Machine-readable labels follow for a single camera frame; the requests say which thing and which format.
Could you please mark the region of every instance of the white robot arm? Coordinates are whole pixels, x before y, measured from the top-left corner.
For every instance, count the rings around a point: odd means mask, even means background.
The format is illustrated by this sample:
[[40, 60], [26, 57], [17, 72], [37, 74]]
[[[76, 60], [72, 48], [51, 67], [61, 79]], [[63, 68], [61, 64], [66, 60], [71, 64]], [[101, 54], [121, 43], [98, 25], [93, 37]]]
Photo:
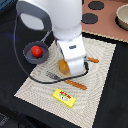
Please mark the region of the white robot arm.
[[53, 31], [72, 76], [83, 73], [81, 0], [19, 0], [16, 9], [28, 28]]

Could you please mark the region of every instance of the red ball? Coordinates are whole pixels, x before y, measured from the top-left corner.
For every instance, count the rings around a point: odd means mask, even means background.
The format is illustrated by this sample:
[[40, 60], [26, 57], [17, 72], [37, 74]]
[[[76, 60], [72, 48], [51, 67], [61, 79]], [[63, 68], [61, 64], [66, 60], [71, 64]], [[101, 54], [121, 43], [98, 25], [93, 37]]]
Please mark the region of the red ball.
[[31, 48], [31, 53], [35, 57], [41, 57], [43, 55], [43, 50], [39, 46], [33, 46]]

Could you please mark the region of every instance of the beige cloth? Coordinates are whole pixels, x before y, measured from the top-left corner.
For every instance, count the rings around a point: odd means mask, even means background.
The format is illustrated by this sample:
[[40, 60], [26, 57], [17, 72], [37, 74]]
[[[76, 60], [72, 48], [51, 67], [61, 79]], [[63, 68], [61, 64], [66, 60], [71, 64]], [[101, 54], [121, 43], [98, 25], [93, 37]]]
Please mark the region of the beige cloth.
[[[87, 90], [81, 90], [64, 82], [39, 84], [27, 78], [15, 96], [82, 128], [91, 128], [116, 45], [89, 38], [83, 38], [83, 42], [87, 55], [99, 59], [99, 63], [88, 62], [89, 73], [86, 76], [72, 79], [86, 85]], [[61, 77], [57, 71], [59, 59], [62, 59], [62, 55], [53, 42], [49, 48], [48, 60], [37, 65], [31, 76], [44, 82], [53, 81], [46, 76], [46, 71], [50, 71]], [[76, 98], [72, 109], [52, 97], [57, 88]]]

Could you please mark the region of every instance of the yellow food package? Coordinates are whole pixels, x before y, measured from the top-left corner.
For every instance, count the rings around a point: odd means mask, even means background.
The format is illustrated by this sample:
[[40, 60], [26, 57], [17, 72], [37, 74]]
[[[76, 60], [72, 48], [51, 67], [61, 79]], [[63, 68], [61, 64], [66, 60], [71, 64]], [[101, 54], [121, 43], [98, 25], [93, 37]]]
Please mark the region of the yellow food package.
[[53, 93], [53, 97], [62, 102], [63, 104], [67, 105], [69, 108], [72, 108], [76, 102], [76, 99], [66, 92], [60, 90], [59, 88]]

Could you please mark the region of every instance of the tabletop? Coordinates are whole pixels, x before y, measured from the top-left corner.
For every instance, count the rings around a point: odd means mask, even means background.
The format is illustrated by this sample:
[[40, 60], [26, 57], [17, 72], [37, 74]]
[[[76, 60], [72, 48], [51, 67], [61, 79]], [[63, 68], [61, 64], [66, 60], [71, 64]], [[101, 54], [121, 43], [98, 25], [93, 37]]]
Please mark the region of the tabletop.
[[[16, 60], [13, 49], [13, 30], [15, 25], [15, 6], [0, 14], [0, 105], [33, 117], [53, 128], [77, 128], [78, 126], [42, 110], [28, 102], [14, 97], [27, 76]], [[33, 41], [39, 41], [46, 32], [32, 31], [18, 20], [16, 48], [18, 57], [28, 73], [36, 65], [29, 64], [24, 56], [24, 47]], [[106, 78], [101, 100], [97, 109], [93, 128], [128, 127], [128, 44], [95, 35], [82, 33], [83, 37], [116, 44], [116, 50]], [[50, 46], [54, 41], [51, 33], [45, 43]]]

